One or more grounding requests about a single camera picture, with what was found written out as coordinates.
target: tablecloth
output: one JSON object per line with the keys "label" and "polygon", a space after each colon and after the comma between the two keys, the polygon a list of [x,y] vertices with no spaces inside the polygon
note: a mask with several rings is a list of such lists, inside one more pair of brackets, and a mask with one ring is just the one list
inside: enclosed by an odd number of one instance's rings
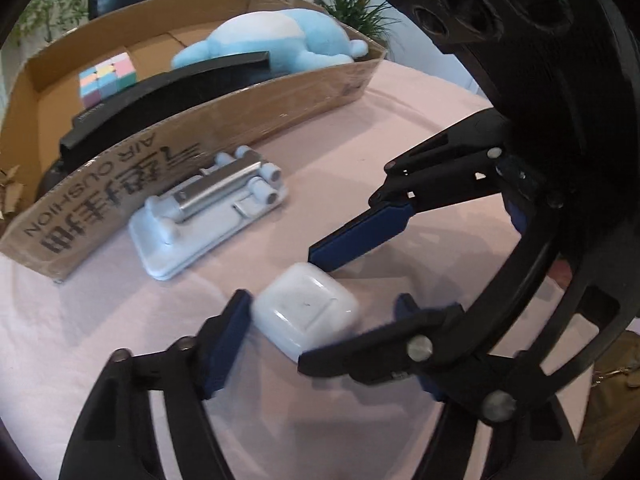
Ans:
{"label": "tablecloth", "polygon": [[[367,208],[399,153],[488,101],[385,61],[362,99],[257,146],[290,189],[279,210],[168,282],[145,274],[126,229],[60,285],[0,256],[0,416],[44,480],[57,478],[82,405],[114,349],[160,351],[220,313],[236,288],[260,293],[309,245]],[[367,330],[392,320],[410,292],[421,306],[469,306],[518,240],[499,196],[418,215],[407,230],[334,272],[362,305]],[[526,348],[561,296],[546,280],[495,352]],[[565,362],[594,335],[575,319],[546,362]],[[561,400],[577,432],[590,377]],[[162,462],[179,479],[161,394],[152,395]],[[205,403],[239,480],[411,478],[441,406],[415,378],[368,388],[312,380],[255,328],[224,390]],[[489,429],[480,427],[466,478],[478,478]]]}

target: white device with metal tube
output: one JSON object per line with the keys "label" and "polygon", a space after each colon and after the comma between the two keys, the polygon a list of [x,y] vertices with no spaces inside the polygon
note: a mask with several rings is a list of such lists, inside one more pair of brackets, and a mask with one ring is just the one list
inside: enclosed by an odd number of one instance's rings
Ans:
{"label": "white device with metal tube", "polygon": [[241,146],[216,165],[161,196],[150,196],[129,220],[146,272],[168,280],[287,196],[280,168]]}

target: plush toy leg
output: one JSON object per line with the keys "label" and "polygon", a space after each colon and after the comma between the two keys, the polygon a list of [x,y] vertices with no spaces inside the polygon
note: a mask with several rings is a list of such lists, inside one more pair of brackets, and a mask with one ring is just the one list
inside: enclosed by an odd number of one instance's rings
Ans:
{"label": "plush toy leg", "polygon": [[304,72],[305,70],[315,70],[317,68],[326,68],[328,66],[344,65],[353,63],[353,59],[345,54],[337,56],[323,56],[322,54],[314,54],[305,50],[296,58],[293,66],[293,72]]}
{"label": "plush toy leg", "polygon": [[210,58],[207,41],[199,41],[178,52],[171,61],[171,68],[180,68]]}
{"label": "plush toy leg", "polygon": [[351,40],[349,44],[350,44],[350,50],[351,50],[351,57],[353,57],[353,59],[356,59],[357,57],[366,56],[367,53],[369,52],[369,45],[367,44],[366,41]]}

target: rubik's cube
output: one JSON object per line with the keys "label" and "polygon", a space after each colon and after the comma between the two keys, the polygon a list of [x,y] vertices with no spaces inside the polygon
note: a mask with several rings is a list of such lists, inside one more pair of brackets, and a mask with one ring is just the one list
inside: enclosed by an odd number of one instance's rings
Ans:
{"label": "rubik's cube", "polygon": [[91,108],[136,81],[136,69],[124,52],[80,74],[80,99],[84,108]]}

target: white plastic base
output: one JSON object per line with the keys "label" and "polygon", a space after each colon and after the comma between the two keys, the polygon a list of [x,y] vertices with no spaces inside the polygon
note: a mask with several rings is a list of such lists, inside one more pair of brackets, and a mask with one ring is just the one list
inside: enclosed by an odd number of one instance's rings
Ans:
{"label": "white plastic base", "polygon": [[310,263],[289,267],[255,298],[254,325],[287,357],[353,333],[360,320],[358,300],[331,276]]}
{"label": "white plastic base", "polygon": [[[203,173],[215,169],[214,166]],[[171,196],[198,178],[179,184],[158,200]],[[259,200],[250,188],[251,182],[180,223],[158,219],[148,207],[136,211],[129,220],[129,233],[146,272],[161,281],[174,277],[207,251],[279,206],[287,197],[284,184],[275,189],[276,199],[270,204]]]}

